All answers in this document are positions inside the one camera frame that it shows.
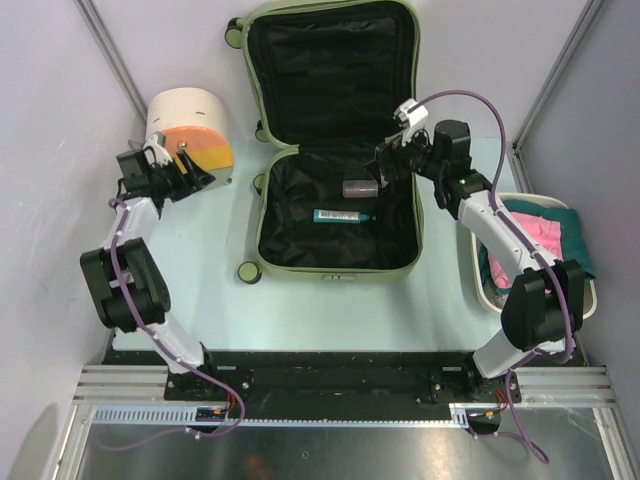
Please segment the small clear pink-brown jar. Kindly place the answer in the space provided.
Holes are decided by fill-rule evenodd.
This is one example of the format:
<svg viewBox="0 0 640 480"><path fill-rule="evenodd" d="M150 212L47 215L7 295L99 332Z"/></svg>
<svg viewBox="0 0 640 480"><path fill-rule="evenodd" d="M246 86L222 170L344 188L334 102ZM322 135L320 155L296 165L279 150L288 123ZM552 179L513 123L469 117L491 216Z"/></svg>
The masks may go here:
<svg viewBox="0 0 640 480"><path fill-rule="evenodd" d="M342 194L346 199L375 198L378 192L379 185L375 180L345 180L342 184Z"/></svg>

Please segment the round cream drawer cabinet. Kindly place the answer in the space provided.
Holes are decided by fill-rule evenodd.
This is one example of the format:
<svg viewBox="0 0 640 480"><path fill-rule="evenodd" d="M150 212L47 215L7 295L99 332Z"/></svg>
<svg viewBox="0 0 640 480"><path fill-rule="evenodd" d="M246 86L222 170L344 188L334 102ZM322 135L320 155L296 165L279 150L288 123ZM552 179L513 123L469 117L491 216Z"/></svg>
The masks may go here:
<svg viewBox="0 0 640 480"><path fill-rule="evenodd" d="M196 87L158 93L148 105L146 120L146 134L156 132L164 135L164 148L172 157L184 150L212 175L211 187L231 183L234 155L226 110L217 96Z"/></svg>

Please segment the green hard shell suitcase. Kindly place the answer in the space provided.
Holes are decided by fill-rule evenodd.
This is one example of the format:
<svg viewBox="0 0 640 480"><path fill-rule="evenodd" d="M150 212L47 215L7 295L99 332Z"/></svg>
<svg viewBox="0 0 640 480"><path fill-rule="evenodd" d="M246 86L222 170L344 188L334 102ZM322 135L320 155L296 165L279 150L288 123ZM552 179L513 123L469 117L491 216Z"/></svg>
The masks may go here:
<svg viewBox="0 0 640 480"><path fill-rule="evenodd" d="M346 199L366 180L375 148L399 128L394 111L415 94L420 27L406 1L272 1L232 18L226 43L245 60L259 110L257 139L277 152L253 180L259 194L255 260L239 278L392 282L423 248L414 176L375 198ZM315 209L377 217L314 223Z"/></svg>

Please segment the pink cloth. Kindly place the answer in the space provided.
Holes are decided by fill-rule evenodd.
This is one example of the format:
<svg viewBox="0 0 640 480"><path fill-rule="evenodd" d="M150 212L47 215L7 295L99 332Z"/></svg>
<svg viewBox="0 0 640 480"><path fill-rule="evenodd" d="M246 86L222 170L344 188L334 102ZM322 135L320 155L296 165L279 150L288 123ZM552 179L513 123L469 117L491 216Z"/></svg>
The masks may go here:
<svg viewBox="0 0 640 480"><path fill-rule="evenodd" d="M564 259L561 248L561 224L558 221L519 212L512 212L512 216L544 249L559 260ZM491 278L499 294L506 294L510 290L511 281L508 275L497 258L489 251L486 252L483 275L486 278Z"/></svg>

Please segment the dark teal cloth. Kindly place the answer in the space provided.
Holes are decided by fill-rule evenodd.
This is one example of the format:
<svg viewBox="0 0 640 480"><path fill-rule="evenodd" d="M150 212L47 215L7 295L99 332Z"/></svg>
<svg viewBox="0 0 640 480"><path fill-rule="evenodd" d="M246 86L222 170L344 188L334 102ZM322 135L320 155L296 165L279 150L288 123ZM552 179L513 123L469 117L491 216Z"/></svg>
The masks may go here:
<svg viewBox="0 0 640 480"><path fill-rule="evenodd" d="M545 207L521 199L507 199L504 200L503 203L511 213L526 213L540 216L547 220L558 221L561 224L561 248L564 256L563 260L578 261L588 280L594 280L596 278L596 270L593 262L591 261L587 245L584 242L580 219L575 210L561 207ZM486 247L484 245L480 245L478 252L478 264L482 286L487 287L490 284L493 284L491 290L495 295L507 295L510 290L506 294L499 294L495 289L495 285L491 278L486 278L483 275L483 264L486 261L486 252Z"/></svg>

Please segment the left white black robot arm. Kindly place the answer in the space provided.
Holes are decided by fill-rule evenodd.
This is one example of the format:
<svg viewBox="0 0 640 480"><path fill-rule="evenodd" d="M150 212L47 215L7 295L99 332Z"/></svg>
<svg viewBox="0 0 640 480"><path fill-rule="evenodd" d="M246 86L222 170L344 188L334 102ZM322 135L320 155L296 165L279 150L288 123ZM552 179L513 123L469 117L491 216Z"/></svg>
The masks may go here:
<svg viewBox="0 0 640 480"><path fill-rule="evenodd" d="M175 156L146 146L116 157L121 170L117 193L109 200L116 217L104 243L80 257L80 267L101 323L122 333L141 333L174 375L185 375L197 398L214 397L220 374L205 365L200 341L171 312L169 287L146 240L159 223L164 203L183 200L208 187L215 177L187 151Z"/></svg>

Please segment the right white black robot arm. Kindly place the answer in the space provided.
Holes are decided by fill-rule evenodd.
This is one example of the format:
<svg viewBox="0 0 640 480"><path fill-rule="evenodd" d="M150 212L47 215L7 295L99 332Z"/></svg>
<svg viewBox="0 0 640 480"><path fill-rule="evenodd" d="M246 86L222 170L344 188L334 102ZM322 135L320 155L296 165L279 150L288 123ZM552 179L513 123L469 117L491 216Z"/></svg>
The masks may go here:
<svg viewBox="0 0 640 480"><path fill-rule="evenodd" d="M463 364L463 393L484 401L496 391L498 377L537 356L557 363L570 360L574 334L583 322L581 265L560 259L535 240L492 183L472 167L467 123L441 121L432 136L421 120L404 119L399 125L368 164L373 177L381 187L396 187L410 175L430 180L438 207L482 242L511 283L500 329Z"/></svg>

